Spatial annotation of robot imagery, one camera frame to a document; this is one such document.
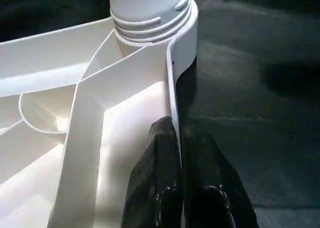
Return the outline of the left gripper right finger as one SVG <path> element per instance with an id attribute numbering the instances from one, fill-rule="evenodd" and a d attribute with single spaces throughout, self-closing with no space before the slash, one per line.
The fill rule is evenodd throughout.
<path id="1" fill-rule="evenodd" d="M 207 133 L 181 140 L 184 213 L 187 227 L 258 227 L 237 171 Z"/>

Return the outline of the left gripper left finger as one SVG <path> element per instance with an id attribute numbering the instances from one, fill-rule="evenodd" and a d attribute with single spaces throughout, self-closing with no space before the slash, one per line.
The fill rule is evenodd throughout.
<path id="1" fill-rule="evenodd" d="M 122 227 L 180 227 L 182 175 L 171 117 L 153 123 L 148 147 L 130 174 Z"/>

